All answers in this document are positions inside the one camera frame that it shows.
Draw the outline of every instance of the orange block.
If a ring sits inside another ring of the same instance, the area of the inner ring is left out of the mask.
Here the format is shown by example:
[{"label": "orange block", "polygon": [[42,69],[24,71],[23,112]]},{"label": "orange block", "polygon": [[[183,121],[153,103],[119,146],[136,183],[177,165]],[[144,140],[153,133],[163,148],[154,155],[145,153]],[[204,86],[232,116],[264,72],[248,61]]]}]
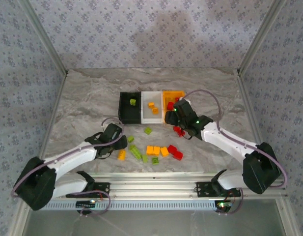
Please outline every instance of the orange block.
[{"label": "orange block", "polygon": [[160,147],[154,146],[153,147],[153,154],[155,156],[159,156],[159,154],[160,154]]},{"label": "orange block", "polygon": [[166,147],[160,148],[160,151],[161,151],[161,154],[162,154],[163,157],[166,157],[166,156],[169,155],[169,152],[168,152]]},{"label": "orange block", "polygon": [[147,155],[152,156],[153,155],[153,146],[147,146]]},{"label": "orange block", "polygon": [[148,107],[149,107],[150,109],[153,109],[153,108],[155,107],[155,103],[154,103],[154,102],[149,102],[149,103],[148,103]]},{"label": "orange block", "polygon": [[157,107],[153,108],[153,109],[152,109],[152,113],[153,113],[154,115],[158,114],[158,113],[159,113],[159,109],[158,109]]}]

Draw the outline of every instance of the gray marble table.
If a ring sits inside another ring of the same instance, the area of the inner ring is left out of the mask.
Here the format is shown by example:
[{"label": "gray marble table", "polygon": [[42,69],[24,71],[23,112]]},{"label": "gray marble table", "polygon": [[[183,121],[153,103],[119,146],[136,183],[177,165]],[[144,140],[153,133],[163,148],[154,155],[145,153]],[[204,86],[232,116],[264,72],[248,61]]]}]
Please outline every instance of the gray marble table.
[{"label": "gray marble table", "polygon": [[[170,69],[79,69],[70,70],[66,78],[55,123],[46,149],[46,157],[69,150],[86,137],[102,131],[101,121],[117,116],[121,91],[191,90],[201,88],[214,93],[220,101],[221,126],[235,135],[254,141],[248,118],[232,70],[213,68]],[[189,96],[198,115],[216,118],[218,108],[213,98],[203,93]],[[218,172],[236,169],[239,163],[219,148],[193,138],[179,138],[167,124],[126,125],[125,134],[135,137],[134,144],[146,152],[147,145],[176,146],[182,161],[159,158],[159,165],[137,161],[126,149],[126,161],[117,160],[117,151],[106,160],[85,163],[77,170],[89,173],[123,172]]]}]

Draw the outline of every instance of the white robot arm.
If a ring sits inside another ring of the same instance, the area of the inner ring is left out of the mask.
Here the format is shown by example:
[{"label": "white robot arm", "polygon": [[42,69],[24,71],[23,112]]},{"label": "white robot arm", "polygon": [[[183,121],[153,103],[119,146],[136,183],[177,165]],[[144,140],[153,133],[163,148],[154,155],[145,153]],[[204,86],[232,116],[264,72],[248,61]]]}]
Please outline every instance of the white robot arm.
[{"label": "white robot arm", "polygon": [[106,157],[102,156],[127,147],[126,136],[120,137],[121,134],[122,128],[109,124],[104,132],[86,138],[77,147],[60,155],[44,160],[32,158],[16,181],[15,193],[33,210],[39,210],[53,198],[94,190],[94,181],[87,173],[77,172],[69,176],[64,174],[83,163],[105,159]]},{"label": "white robot arm", "polygon": [[167,124],[179,126],[190,137],[219,147],[242,165],[238,170],[222,170],[212,179],[213,189],[218,195],[226,194],[233,188],[246,187],[262,194],[281,175],[275,153],[269,144],[258,145],[246,141],[221,129],[211,118],[198,117],[185,99],[179,100],[173,107],[174,111],[165,114]]}]

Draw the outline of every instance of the green block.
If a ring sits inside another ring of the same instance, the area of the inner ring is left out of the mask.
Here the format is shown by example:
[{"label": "green block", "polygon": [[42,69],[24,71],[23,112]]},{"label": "green block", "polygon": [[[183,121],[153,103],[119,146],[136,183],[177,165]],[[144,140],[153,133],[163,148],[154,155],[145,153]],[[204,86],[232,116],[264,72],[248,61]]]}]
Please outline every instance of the green block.
[{"label": "green block", "polygon": [[150,128],[150,127],[147,127],[146,129],[145,129],[145,133],[146,134],[151,134],[151,132],[152,132],[152,128]]},{"label": "green block", "polygon": [[142,156],[142,161],[143,161],[143,163],[147,163],[148,162],[148,156],[147,155],[143,155]]},{"label": "green block", "polygon": [[136,157],[137,160],[141,159],[141,153],[135,145],[130,145],[129,150],[134,155],[134,157]]},{"label": "green block", "polygon": [[127,141],[128,141],[129,143],[131,143],[132,141],[134,141],[133,135],[128,136]]},{"label": "green block", "polygon": [[130,100],[130,104],[131,104],[132,106],[135,106],[135,105],[136,105],[136,100],[135,100],[135,99],[131,99],[131,100]]},{"label": "green block", "polygon": [[157,157],[152,158],[152,164],[153,165],[159,165],[159,159]]}]

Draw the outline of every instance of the patterned wallpaper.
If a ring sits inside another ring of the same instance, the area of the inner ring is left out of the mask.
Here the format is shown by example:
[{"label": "patterned wallpaper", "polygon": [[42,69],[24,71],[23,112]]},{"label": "patterned wallpaper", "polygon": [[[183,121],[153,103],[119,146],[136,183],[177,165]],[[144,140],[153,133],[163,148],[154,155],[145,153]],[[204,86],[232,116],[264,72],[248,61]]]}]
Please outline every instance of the patterned wallpaper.
[{"label": "patterned wallpaper", "polygon": [[66,68],[237,68],[272,0],[30,0]]},{"label": "patterned wallpaper", "polygon": [[0,0],[0,236],[17,200],[10,190],[39,154],[62,77],[16,0]]},{"label": "patterned wallpaper", "polygon": [[303,0],[288,0],[244,80],[266,141],[289,175],[303,233]]}]

